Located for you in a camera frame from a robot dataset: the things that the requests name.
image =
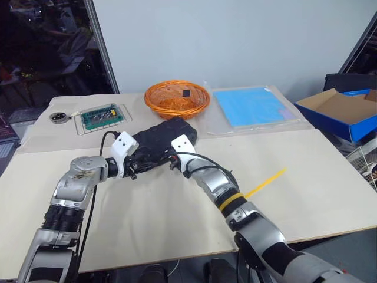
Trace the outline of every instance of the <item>white plastic bracket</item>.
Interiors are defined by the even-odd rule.
[[[122,179],[124,174],[123,162],[126,156],[131,156],[139,147],[139,143],[131,135],[122,132],[110,149],[110,156],[115,159],[118,167],[116,179]]]
[[[189,138],[183,134],[182,136],[179,136],[178,138],[171,141],[171,146],[175,149],[176,152],[191,152],[196,153],[195,148],[193,144],[190,142]],[[202,159],[196,156],[192,156],[189,154],[178,154],[178,158],[181,160],[181,172],[183,173],[186,169],[186,164],[191,159]]]

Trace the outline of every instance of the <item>blue mat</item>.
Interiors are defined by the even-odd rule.
[[[295,118],[268,88],[215,91],[214,96],[233,127],[276,123]]]

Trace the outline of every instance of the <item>blue box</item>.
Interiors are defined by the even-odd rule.
[[[357,142],[377,128],[377,91],[350,91],[334,88],[295,103],[316,128]]]

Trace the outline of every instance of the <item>green circuit board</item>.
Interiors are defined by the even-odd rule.
[[[87,130],[121,122],[123,114],[116,104],[109,104],[104,108],[95,108],[81,113],[81,120]]]

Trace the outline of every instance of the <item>silver robot arm segment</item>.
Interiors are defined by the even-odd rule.
[[[194,178],[236,232],[234,240],[251,268],[267,269],[278,283],[361,282],[314,255],[289,248],[279,228],[244,198],[224,170],[200,157],[179,154],[195,153],[186,136],[176,138],[171,145],[181,162],[181,172]]]
[[[76,246],[83,215],[94,186],[107,179],[103,157],[79,157],[71,162],[50,201],[42,227],[37,229],[18,275],[18,282],[67,282],[77,274]]]

